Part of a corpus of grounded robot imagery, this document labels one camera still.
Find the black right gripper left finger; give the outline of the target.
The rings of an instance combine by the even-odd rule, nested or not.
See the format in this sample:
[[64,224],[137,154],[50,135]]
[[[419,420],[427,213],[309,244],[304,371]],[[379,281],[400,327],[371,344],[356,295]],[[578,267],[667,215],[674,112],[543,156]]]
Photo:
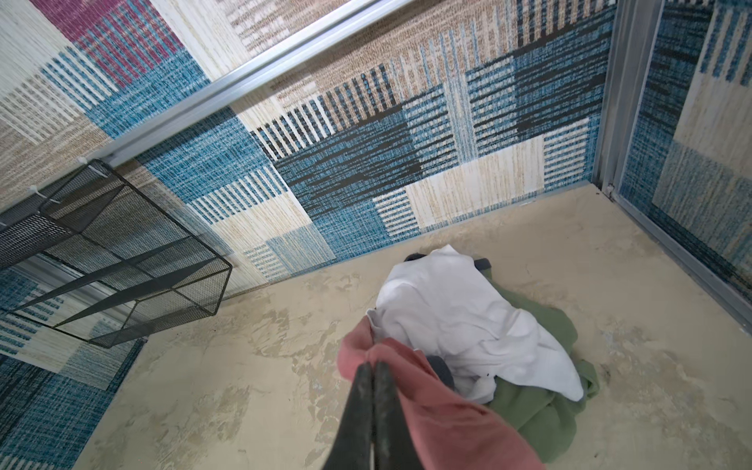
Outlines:
[[368,470],[372,460],[373,370],[360,364],[324,470]]

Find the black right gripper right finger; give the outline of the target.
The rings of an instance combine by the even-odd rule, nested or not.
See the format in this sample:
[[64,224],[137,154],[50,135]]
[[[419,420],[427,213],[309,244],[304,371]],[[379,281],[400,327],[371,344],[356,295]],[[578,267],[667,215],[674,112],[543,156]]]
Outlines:
[[399,390],[386,362],[374,370],[373,449],[376,469],[423,469],[415,450]]

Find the red cloth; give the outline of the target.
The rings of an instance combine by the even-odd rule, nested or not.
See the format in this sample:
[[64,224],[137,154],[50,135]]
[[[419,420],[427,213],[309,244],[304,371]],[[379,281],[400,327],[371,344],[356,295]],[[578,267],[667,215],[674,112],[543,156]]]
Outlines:
[[364,362],[389,365],[424,468],[544,468],[532,447],[497,413],[447,387],[423,352],[392,338],[376,340],[366,316],[342,340],[337,366],[352,381]]

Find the green cloth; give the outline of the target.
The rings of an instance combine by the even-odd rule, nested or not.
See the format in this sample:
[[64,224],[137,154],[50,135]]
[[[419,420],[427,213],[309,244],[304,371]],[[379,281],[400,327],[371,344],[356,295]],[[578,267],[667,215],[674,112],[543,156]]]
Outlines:
[[[574,352],[578,332],[564,311],[537,303],[495,283],[492,265],[486,258],[476,260],[475,266],[501,297],[514,307],[530,311],[566,353]],[[497,378],[495,395],[486,404],[527,441],[544,463],[554,462],[569,450],[577,432],[576,416],[600,391],[595,367],[586,360],[574,360],[573,364],[584,391],[583,399],[579,401],[570,401],[564,395],[546,389],[518,386]]]

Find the white cloth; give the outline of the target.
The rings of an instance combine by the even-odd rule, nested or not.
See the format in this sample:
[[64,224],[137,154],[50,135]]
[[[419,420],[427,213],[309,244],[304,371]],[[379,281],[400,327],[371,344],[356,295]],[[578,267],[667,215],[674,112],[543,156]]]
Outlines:
[[378,340],[444,360],[456,391],[473,403],[489,403],[497,379],[571,401],[584,395],[564,346],[450,245],[394,266],[367,317]]

